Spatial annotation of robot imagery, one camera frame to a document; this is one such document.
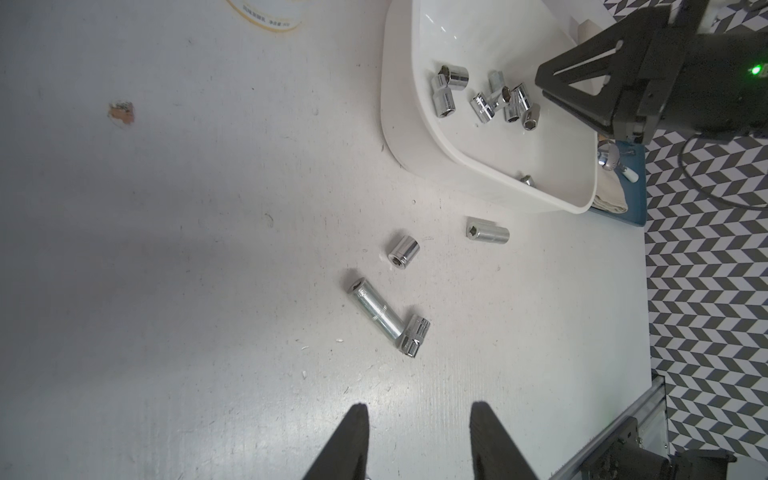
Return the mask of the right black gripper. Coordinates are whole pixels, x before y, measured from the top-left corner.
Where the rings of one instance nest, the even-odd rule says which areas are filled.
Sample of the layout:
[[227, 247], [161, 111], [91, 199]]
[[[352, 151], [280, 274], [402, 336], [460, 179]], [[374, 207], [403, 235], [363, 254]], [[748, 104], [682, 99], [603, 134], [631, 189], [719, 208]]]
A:
[[[740, 136], [764, 139], [767, 35], [712, 33], [710, 10], [707, 1], [683, 1], [672, 14], [670, 6], [638, 9], [540, 65], [535, 84], [546, 99], [617, 140], [646, 144], [659, 129], [721, 143]], [[616, 89], [548, 91], [615, 72], [622, 78], [640, 60], [631, 102], [617, 112]]]

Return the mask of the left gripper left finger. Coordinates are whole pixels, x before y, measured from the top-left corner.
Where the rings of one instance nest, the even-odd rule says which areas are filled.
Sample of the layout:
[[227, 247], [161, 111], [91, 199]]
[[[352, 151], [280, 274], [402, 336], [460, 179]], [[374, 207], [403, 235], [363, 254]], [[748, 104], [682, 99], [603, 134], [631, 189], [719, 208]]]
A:
[[352, 405], [303, 479], [367, 479], [369, 436], [367, 406]]

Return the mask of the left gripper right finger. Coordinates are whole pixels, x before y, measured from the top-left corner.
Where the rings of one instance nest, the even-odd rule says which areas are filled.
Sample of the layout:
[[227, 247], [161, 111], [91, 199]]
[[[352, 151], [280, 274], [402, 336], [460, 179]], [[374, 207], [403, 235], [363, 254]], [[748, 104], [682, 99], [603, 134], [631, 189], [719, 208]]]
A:
[[487, 402], [472, 404], [469, 428], [475, 479], [537, 479]]

